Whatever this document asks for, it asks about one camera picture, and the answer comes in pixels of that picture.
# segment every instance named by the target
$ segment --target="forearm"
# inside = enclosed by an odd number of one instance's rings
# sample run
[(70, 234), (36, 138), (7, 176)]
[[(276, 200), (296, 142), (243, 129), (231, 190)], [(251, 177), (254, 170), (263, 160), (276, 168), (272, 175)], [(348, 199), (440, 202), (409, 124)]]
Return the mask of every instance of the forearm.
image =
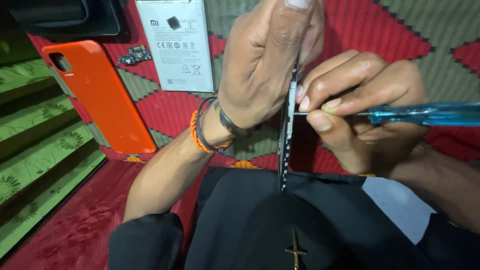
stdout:
[[(213, 110), (202, 117), (202, 130), (211, 144), (231, 135), (216, 122)], [(130, 188), (124, 221), (168, 211), (195, 181), (212, 154), (199, 150), (189, 129), (161, 149), (142, 169)]]
[(417, 147), (389, 176), (410, 187), (450, 220), (480, 233), (480, 172), (426, 147)]

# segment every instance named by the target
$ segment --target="bracelet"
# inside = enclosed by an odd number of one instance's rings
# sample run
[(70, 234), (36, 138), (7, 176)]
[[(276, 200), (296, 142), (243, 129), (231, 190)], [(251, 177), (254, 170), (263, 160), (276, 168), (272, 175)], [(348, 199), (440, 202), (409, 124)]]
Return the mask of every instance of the bracelet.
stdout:
[(251, 128), (241, 128), (234, 124), (230, 118), (223, 112), (222, 108), (220, 107), (220, 103), (218, 99), (214, 102), (215, 112), (218, 114), (220, 118), (220, 123), (223, 127), (225, 127), (228, 132), (232, 133), (235, 136), (246, 137), (250, 138), (255, 132), (259, 131), (262, 128), (262, 124), (258, 124)]
[(192, 114), (192, 119), (190, 120), (190, 136), (192, 137), (192, 140), (193, 142), (195, 143), (195, 145), (197, 146), (197, 148), (199, 150), (203, 150), (207, 153), (212, 153), (212, 152), (216, 152), (216, 153), (223, 153), (232, 143), (232, 141), (228, 141), (220, 146), (211, 146), (209, 145), (206, 141), (205, 141), (205, 138), (202, 134), (202, 130), (200, 128), (200, 115), (202, 115), (203, 111), (202, 111), (202, 107), (203, 105), (211, 100), (211, 99), (214, 99), (216, 97), (209, 97), (209, 98), (206, 98), (204, 99), (201, 103), (200, 103), (200, 107), (198, 108), (198, 110), (194, 111), (193, 114)]

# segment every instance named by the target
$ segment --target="blue screwdriver handle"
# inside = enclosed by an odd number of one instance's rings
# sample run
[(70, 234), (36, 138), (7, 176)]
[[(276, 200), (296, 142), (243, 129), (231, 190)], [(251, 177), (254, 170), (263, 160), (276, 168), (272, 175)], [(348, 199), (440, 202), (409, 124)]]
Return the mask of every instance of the blue screwdriver handle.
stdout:
[(371, 123), (391, 121), (423, 125), (480, 126), (480, 102), (433, 102), (407, 107), (380, 105), (369, 109)]

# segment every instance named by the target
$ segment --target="black cord bracelet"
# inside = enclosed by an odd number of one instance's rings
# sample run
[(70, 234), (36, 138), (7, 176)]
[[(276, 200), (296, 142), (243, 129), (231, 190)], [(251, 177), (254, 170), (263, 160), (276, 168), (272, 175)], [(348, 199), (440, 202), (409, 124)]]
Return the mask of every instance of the black cord bracelet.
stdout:
[(227, 150), (228, 147), (219, 147), (219, 148), (216, 148), (216, 147), (213, 147), (211, 145), (209, 145), (207, 143), (207, 141), (205, 141), (205, 138), (202, 134), (202, 129), (200, 127), (200, 112), (202, 111), (202, 107), (204, 106), (204, 104), (211, 100), (211, 99), (216, 99), (216, 97), (208, 97), (208, 98), (205, 98), (204, 100), (202, 100), (202, 102), (200, 103), (200, 106), (198, 107), (198, 116), (197, 116), (197, 137), (200, 139), (200, 141), (202, 142), (202, 144), (205, 146), (205, 148), (207, 148), (208, 150), (212, 151), (212, 152), (216, 152), (216, 153), (223, 153), (225, 152), (225, 150)]

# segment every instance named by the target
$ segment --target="white battery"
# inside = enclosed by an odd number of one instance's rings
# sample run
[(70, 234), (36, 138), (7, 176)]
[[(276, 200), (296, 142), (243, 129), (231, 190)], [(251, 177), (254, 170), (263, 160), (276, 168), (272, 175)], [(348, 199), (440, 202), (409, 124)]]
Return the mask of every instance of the white battery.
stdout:
[(137, 0), (164, 91), (213, 92), (203, 0)]

